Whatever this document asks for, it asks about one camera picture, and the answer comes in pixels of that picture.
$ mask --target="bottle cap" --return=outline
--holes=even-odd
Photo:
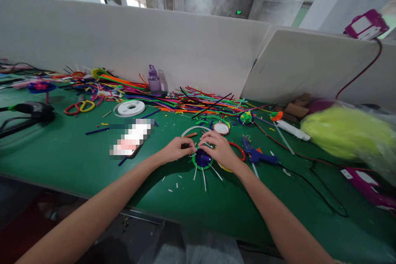
[[[150,69],[148,71],[148,74],[149,75],[157,75],[157,71],[156,71],[156,69],[154,68],[153,65],[150,65]]]

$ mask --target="green table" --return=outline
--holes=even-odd
[[[44,94],[29,94],[26,90],[0,91],[0,107],[26,100],[43,101]],[[136,164],[160,150],[175,136],[195,125],[191,114],[159,112],[154,115],[159,127],[142,146],[137,157],[127,160],[122,167],[109,157],[109,149],[121,131],[104,131],[85,135],[101,123],[123,123],[125,119],[113,114],[102,118],[115,106],[104,102],[78,117],[67,116],[63,110],[77,101],[76,92],[57,89],[51,92],[51,101],[57,112],[56,120],[45,127],[35,125],[22,132],[0,139],[0,174],[10,178],[57,189],[78,196],[91,197],[122,176]],[[147,107],[137,118],[156,109]],[[18,113],[0,113],[0,123]],[[259,116],[268,113],[258,111]],[[258,122],[274,139],[282,142],[270,126]],[[250,135],[255,148],[265,154],[272,151],[286,167],[304,175],[330,203],[342,211],[336,201],[309,172],[311,163],[291,155],[275,144],[256,126],[232,126],[229,141],[242,146],[241,135]],[[284,133],[292,148],[311,158],[324,158],[342,164],[310,142],[299,141]],[[226,234],[259,246],[274,246],[270,233],[259,212],[234,174],[214,166],[224,181],[212,170],[206,170],[207,192],[202,173],[193,181],[194,166],[184,157],[177,162],[157,169],[138,190],[128,206],[136,211],[165,218],[181,224],[194,225]],[[372,206],[330,165],[318,165],[316,172],[340,199],[350,217],[343,218],[331,210],[317,193],[299,177],[289,177],[279,167],[259,164],[261,180],[277,195],[295,216],[315,236],[330,255],[351,263],[394,263],[396,261],[396,220],[389,212]]]

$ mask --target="green ring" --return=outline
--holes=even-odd
[[[196,155],[194,155],[191,159],[193,160],[193,164],[195,165],[195,167],[197,167],[197,169],[198,169],[197,163],[195,162],[195,156],[196,156]],[[199,170],[204,171],[204,169],[208,169],[210,166],[212,166],[212,164],[213,164],[213,158],[210,157],[210,163],[209,163],[209,165],[206,166],[206,167],[201,167],[201,166],[200,166],[200,167],[199,167],[199,168],[200,168]]]

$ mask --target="magenta device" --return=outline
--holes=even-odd
[[[384,34],[389,27],[382,15],[375,9],[370,9],[363,15],[357,16],[345,28],[345,32],[355,39],[371,40]]]
[[[341,173],[371,204],[385,210],[396,208],[396,200],[387,195],[380,183],[366,172],[345,167]]]

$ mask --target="red ring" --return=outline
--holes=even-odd
[[[244,162],[246,160],[246,155],[245,152],[243,151],[243,149],[240,148],[239,145],[233,143],[233,142],[228,142],[230,146],[234,146],[236,147],[241,153],[242,153],[242,158],[239,158],[242,162]]]

